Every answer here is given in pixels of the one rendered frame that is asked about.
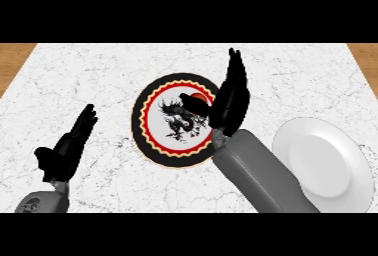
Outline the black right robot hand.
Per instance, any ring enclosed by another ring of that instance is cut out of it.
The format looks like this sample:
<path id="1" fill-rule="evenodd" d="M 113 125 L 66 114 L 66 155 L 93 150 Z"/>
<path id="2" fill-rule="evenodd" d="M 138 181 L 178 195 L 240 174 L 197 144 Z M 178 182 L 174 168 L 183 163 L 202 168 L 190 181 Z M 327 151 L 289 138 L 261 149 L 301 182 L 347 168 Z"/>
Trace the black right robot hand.
<path id="1" fill-rule="evenodd" d="M 183 108 L 200 117 L 208 117 L 209 127 L 230 137 L 240 127 L 249 105 L 246 72 L 239 50 L 228 49 L 225 80 L 221 83 L 212 104 L 208 105 L 186 93 L 180 94 L 180 99 Z"/>

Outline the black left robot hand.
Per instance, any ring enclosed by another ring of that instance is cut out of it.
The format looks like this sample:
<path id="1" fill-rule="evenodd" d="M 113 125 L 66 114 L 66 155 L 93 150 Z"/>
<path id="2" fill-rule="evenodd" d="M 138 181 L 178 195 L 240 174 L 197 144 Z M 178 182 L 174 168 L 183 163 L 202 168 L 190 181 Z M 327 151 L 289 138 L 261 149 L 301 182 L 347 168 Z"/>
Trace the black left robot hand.
<path id="1" fill-rule="evenodd" d="M 44 171 L 44 182 L 70 180 L 96 122 L 94 105 L 88 104 L 78 115 L 70 131 L 62 135 L 54 148 L 38 147 L 35 149 L 33 155 L 38 169 Z"/>

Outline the black rimmed patterned plate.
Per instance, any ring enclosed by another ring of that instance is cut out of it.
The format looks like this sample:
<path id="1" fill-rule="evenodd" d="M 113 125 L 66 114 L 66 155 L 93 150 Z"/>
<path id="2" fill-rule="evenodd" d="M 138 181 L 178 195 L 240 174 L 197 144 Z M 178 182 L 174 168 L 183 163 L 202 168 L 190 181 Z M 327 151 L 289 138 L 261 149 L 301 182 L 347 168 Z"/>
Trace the black rimmed patterned plate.
<path id="1" fill-rule="evenodd" d="M 144 157 L 168 168 L 200 164 L 214 154 L 208 118 L 183 108 L 181 93 L 205 95 L 211 105 L 218 88 L 202 76 L 172 73 L 141 90 L 131 111 L 131 133 Z"/>

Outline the plain white plate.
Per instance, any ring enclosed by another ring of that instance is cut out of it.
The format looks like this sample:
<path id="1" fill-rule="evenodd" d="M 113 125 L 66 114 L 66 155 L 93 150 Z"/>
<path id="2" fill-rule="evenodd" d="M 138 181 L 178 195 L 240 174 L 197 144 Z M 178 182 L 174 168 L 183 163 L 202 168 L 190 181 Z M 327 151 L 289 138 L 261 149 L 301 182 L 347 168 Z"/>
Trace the plain white plate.
<path id="1" fill-rule="evenodd" d="M 286 121 L 271 151 L 320 212 L 367 211 L 375 192 L 370 167 L 355 142 L 335 125 L 317 118 Z"/>

